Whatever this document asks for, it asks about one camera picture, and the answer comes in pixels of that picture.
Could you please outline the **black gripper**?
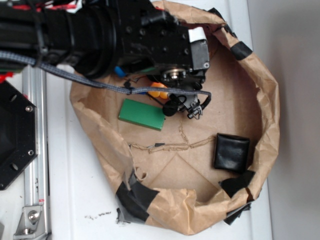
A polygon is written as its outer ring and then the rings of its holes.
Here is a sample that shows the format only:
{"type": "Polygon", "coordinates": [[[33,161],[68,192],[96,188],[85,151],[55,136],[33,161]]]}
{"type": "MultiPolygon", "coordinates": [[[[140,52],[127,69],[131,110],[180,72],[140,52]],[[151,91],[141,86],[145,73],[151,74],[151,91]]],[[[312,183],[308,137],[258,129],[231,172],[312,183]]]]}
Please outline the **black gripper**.
{"type": "Polygon", "coordinates": [[[121,55],[126,74],[153,76],[168,87],[199,87],[210,67],[202,27],[189,29],[149,0],[115,0],[121,55]]]}

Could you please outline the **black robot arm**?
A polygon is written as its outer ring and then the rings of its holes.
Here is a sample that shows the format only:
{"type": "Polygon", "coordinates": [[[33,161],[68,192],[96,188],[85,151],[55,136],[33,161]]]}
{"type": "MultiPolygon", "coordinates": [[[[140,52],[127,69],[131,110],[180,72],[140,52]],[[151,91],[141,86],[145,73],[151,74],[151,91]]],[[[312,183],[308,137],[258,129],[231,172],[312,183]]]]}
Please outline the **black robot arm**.
{"type": "Polygon", "coordinates": [[[141,74],[199,89],[209,68],[204,39],[148,0],[8,0],[0,4],[0,49],[33,65],[69,65],[88,79],[141,74]]]}

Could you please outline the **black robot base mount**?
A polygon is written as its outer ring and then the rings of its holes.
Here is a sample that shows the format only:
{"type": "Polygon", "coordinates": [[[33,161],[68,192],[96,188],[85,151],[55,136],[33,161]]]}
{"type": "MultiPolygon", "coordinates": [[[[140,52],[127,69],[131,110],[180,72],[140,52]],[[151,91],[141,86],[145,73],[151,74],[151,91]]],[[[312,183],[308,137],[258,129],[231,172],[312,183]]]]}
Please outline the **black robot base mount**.
{"type": "Polygon", "coordinates": [[[6,190],[37,156],[37,107],[8,81],[0,84],[0,189],[6,190]]]}

